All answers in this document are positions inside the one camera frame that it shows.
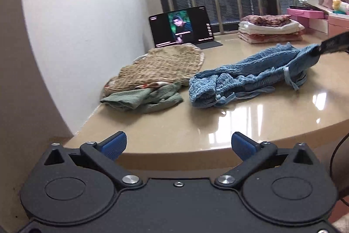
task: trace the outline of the blue gripper pad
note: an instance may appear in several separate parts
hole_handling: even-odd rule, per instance
[[[117,132],[99,143],[98,150],[114,161],[126,149],[126,145],[126,134],[124,132]]]
[[[231,136],[231,148],[241,158],[242,161],[247,160],[259,149],[261,149],[260,145],[257,142],[248,138],[240,132],[235,132]]]

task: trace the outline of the silver bolt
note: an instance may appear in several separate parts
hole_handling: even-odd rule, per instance
[[[125,184],[135,184],[138,181],[139,181],[139,177],[135,175],[126,175],[125,177],[123,177],[123,182]]]
[[[235,182],[235,178],[232,177],[231,175],[222,175],[220,177],[218,177],[218,182],[220,182],[221,184],[232,184]]]
[[[180,187],[184,186],[184,183],[178,181],[178,182],[175,182],[173,185],[180,188]]]

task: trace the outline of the table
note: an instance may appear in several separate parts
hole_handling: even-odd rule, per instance
[[[297,48],[320,43],[312,35],[293,42]],[[272,44],[251,45],[236,34],[217,36],[223,46],[205,49],[201,70],[238,62]],[[236,166],[240,159],[231,150],[231,135],[239,131],[257,142],[279,147],[306,142],[320,147],[349,132],[349,55],[321,56],[308,70],[308,80],[298,90],[277,84],[276,91],[223,108],[195,109],[188,87],[184,102],[150,114],[123,113],[101,105],[66,147],[86,141],[100,142],[117,131],[127,134],[127,148],[117,162],[128,169],[192,171]]]

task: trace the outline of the laptop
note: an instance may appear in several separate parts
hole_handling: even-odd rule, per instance
[[[200,49],[222,46],[214,41],[204,6],[190,7],[149,17],[156,48],[192,43]]]

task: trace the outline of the wire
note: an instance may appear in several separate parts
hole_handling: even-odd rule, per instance
[[[343,142],[345,142],[347,140],[348,137],[349,137],[349,133],[345,137],[342,138],[342,140],[337,144],[336,148],[334,149],[334,151],[332,153],[331,160],[329,162],[329,176],[331,177],[331,179],[332,179],[332,174],[333,174],[332,173],[332,164],[333,164],[334,156],[336,155],[340,146],[343,144]],[[341,198],[341,202],[349,207],[349,203],[346,200],[344,200],[343,198]]]

